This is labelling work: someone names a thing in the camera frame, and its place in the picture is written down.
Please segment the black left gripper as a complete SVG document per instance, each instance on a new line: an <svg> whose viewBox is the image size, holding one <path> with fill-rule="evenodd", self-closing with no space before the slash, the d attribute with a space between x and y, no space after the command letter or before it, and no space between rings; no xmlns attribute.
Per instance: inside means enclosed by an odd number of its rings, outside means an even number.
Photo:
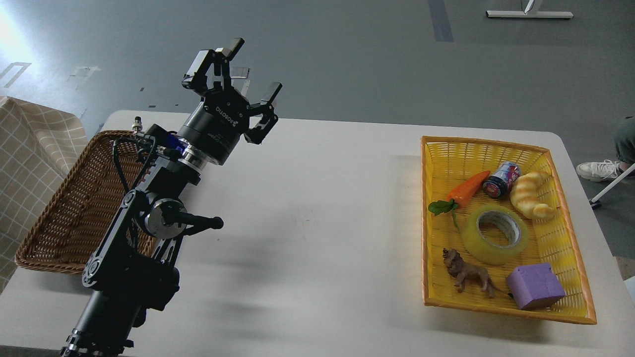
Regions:
<svg viewBox="0 0 635 357"><path fill-rule="evenodd" d="M241 134L250 144L259 145L279 120L273 102L282 83L272 82L261 101L249 106L245 96L231 84L230 62L244 43L243 38L234 38L228 48L200 50L182 79L182 86L196 93L200 102L177 136L220 166ZM257 115L261 115L259 122L248 128L248 116Z"/></svg>

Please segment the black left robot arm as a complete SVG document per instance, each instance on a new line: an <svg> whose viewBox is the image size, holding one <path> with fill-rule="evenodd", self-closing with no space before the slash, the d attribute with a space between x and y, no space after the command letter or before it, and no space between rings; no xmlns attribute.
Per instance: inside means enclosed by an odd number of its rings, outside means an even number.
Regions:
<svg viewBox="0 0 635 357"><path fill-rule="evenodd" d="M133 347L129 333L149 309L164 310L179 291L176 260L184 237L220 229L220 217L189 213L180 199L207 163L223 165L240 138L261 144L278 122L274 82L250 104L232 86L231 61L244 45L201 50L182 79L200 102L179 131L159 125L116 139L113 161L125 195L82 271L91 298L61 349L62 357L118 357Z"/></svg>

